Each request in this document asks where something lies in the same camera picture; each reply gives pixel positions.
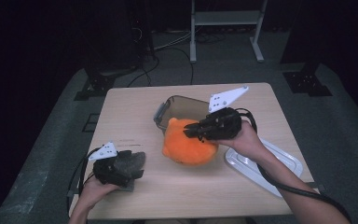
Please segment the orange plush toy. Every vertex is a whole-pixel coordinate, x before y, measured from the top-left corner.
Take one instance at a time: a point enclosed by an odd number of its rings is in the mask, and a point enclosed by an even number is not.
[[[213,159],[218,145],[204,139],[188,138],[184,133],[187,124],[195,123],[193,119],[172,118],[165,132],[162,154],[173,161],[185,165],[202,165]]]

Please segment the white tray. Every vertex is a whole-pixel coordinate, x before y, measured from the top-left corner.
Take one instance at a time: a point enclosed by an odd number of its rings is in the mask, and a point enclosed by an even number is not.
[[[260,138],[260,140],[264,144],[264,146],[270,152],[272,152],[278,158],[278,160],[283,162],[283,164],[285,164],[296,176],[298,177],[301,176],[301,173],[303,171],[303,166],[298,159],[289,155],[287,152],[283,151],[282,149],[275,147],[270,142],[262,138]],[[282,197],[280,192],[260,174],[257,168],[257,164],[254,161],[251,161],[250,159],[243,157],[232,148],[230,148],[226,152],[226,161],[228,162],[229,165],[231,165],[233,168],[238,170],[240,173],[252,179],[256,184],[260,185],[261,187],[275,194],[276,196]]]

